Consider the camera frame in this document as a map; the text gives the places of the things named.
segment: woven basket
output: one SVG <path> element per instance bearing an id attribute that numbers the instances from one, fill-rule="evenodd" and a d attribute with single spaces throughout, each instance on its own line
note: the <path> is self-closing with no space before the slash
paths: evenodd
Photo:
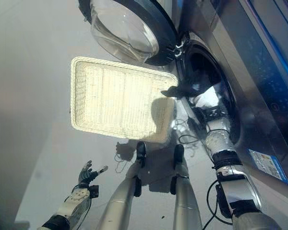
<path id="1" fill-rule="evenodd" d="M 161 94 L 177 79 L 170 73 L 76 57 L 71 66 L 71 115 L 75 129 L 163 143 L 174 99 Z"/>

